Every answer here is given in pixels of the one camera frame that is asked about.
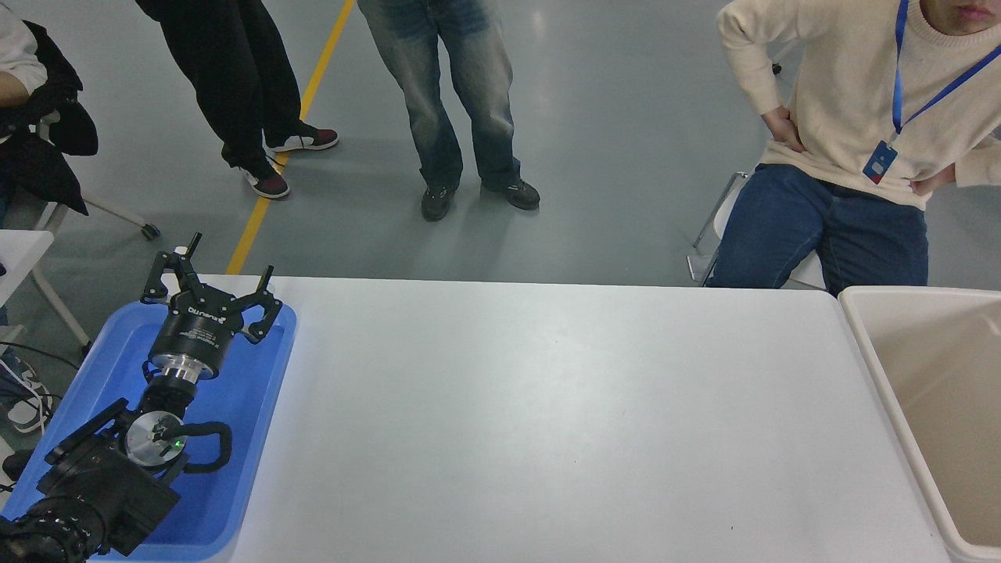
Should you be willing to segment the person's left hand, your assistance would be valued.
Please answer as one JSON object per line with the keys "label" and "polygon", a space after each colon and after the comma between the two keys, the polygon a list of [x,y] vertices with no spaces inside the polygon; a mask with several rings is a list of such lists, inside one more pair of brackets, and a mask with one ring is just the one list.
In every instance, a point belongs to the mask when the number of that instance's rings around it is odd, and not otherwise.
{"label": "person's left hand", "polygon": [[946,185],[953,185],[956,182],[956,165],[949,164],[944,170],[940,170],[936,175],[929,176],[929,178],[922,179],[922,181],[911,181],[910,187],[912,192],[919,197],[924,197],[935,192],[935,190],[944,188]]}

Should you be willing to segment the person's right hand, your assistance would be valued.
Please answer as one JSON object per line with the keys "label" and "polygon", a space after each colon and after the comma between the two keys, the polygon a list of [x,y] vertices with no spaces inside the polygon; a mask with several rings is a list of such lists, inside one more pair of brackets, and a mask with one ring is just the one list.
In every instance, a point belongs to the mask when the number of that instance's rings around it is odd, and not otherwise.
{"label": "person's right hand", "polygon": [[798,136],[798,128],[791,118],[789,108],[778,106],[763,113],[761,119],[771,133],[774,142],[778,142],[796,153],[805,152],[805,146]]}

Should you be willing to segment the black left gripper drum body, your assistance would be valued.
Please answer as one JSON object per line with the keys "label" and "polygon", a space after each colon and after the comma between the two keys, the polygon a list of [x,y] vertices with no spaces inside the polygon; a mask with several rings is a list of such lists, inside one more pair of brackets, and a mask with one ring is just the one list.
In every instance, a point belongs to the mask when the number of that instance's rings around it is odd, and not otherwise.
{"label": "black left gripper drum body", "polygon": [[235,296],[218,289],[176,293],[148,360],[162,366],[164,357],[187,356],[207,368],[220,368],[235,338]]}

